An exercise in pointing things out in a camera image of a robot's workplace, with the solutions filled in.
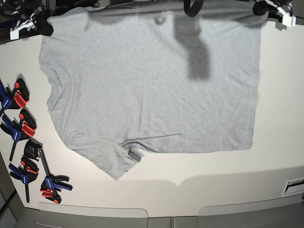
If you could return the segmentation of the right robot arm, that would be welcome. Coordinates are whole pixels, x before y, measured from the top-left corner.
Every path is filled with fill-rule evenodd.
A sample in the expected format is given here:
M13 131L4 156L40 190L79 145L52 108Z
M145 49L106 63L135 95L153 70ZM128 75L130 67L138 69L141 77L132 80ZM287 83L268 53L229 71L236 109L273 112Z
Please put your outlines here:
M53 27L48 23L51 11L42 0L2 0L0 38L18 40L36 35L51 36Z

